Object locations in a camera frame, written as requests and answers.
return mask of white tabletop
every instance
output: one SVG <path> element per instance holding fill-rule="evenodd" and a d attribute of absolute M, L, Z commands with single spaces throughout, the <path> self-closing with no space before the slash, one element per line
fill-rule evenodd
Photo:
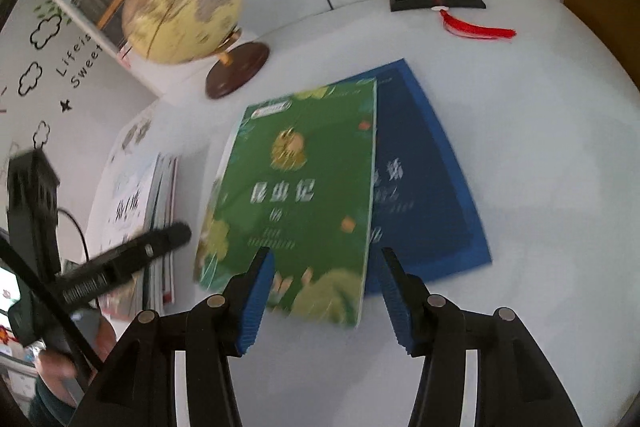
<path fill-rule="evenodd" d="M 267 64 L 223 100 L 204 96 L 206 68 L 175 86 L 148 110 L 152 125 L 138 146 L 120 147 L 129 126 L 114 145 L 90 248 L 99 245 L 114 172 L 136 155 L 180 153 L 176 214 L 194 239 L 176 256 L 173 311 L 190 308 L 205 296 L 191 283 L 204 207 L 242 110 L 405 58 L 449 136 L 494 260 L 430 291 L 476 312 L 513 308 L 584 425 L 612 424 L 640 390 L 640 96 L 555 0 L 485 2 L 487 10 L 452 13 L 514 28 L 513 41 L 459 38 L 436 12 L 390 13 L 388 0 L 373 0 L 264 36 Z M 257 343 L 231 368 L 245 427 L 402 427 L 422 359 L 405 355 L 382 299 L 369 298 L 353 331 L 266 314 Z M 462 425 L 473 425 L 473 414 L 465 407 Z M 185 415 L 178 404 L 179 425 L 188 425 Z"/>

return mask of blue book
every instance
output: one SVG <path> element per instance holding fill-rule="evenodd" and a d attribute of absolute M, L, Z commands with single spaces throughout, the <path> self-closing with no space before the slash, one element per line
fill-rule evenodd
<path fill-rule="evenodd" d="M 374 255 L 391 247 L 425 282 L 491 263 L 482 223 L 438 117 L 404 60 L 343 82 L 378 81 L 376 172 L 366 293 Z"/>

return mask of wall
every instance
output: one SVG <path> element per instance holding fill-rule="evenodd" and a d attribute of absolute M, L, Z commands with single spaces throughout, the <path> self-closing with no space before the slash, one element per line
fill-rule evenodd
<path fill-rule="evenodd" d="M 0 227 L 9 157 L 41 146 L 60 178 L 58 205 L 84 228 L 116 134 L 154 100 L 51 0 L 19 0 L 0 33 Z M 81 258 L 65 217 L 58 243 Z"/>

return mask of cloud decal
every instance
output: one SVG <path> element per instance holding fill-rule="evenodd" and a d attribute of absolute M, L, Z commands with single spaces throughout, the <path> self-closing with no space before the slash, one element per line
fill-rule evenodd
<path fill-rule="evenodd" d="M 41 50 L 47 45 L 47 42 L 55 37 L 60 31 L 60 23 L 62 17 L 60 15 L 52 15 L 48 19 L 43 19 L 38 24 L 38 27 L 33 31 L 29 37 L 29 42 L 33 44 L 33 47 L 37 50 Z"/>
<path fill-rule="evenodd" d="M 26 70 L 20 77 L 20 83 L 18 85 L 18 94 L 20 96 L 27 96 L 31 89 L 35 89 L 38 85 L 38 80 L 42 76 L 42 68 L 37 62 L 32 62 L 29 69 Z"/>
<path fill-rule="evenodd" d="M 49 127 L 49 124 L 44 120 L 40 121 L 36 132 L 33 133 L 33 148 L 42 149 L 42 146 L 49 141 L 50 132 L 51 127 Z"/>

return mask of globe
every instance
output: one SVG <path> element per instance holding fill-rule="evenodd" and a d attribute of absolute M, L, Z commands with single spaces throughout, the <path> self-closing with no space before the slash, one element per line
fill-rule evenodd
<path fill-rule="evenodd" d="M 212 55 L 234 31 L 241 0 L 126 0 L 122 28 L 131 47 L 161 64 Z"/>

